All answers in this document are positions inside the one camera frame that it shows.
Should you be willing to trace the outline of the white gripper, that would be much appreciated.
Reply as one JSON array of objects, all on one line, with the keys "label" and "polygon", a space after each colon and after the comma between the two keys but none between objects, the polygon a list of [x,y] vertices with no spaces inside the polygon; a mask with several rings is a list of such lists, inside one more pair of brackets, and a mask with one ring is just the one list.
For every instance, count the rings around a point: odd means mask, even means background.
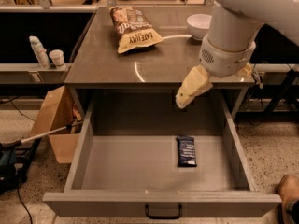
[{"label": "white gripper", "polygon": [[249,59],[255,48],[256,44],[252,42],[242,51],[224,51],[213,46],[205,36],[199,52],[201,65],[195,66],[183,80],[176,94],[177,106],[183,109],[195,97],[209,91],[213,87],[209,81],[210,75],[223,78],[235,74],[237,77],[249,78],[252,74]]}]

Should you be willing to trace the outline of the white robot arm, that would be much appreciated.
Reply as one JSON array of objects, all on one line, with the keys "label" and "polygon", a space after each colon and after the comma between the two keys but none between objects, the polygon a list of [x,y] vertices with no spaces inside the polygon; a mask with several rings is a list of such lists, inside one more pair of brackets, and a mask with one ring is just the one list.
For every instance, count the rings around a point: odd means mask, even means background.
[{"label": "white robot arm", "polygon": [[242,70],[256,48],[254,39],[267,24],[299,44],[299,0],[214,0],[209,30],[202,40],[199,64],[176,95],[179,108],[212,88],[212,77]]}]

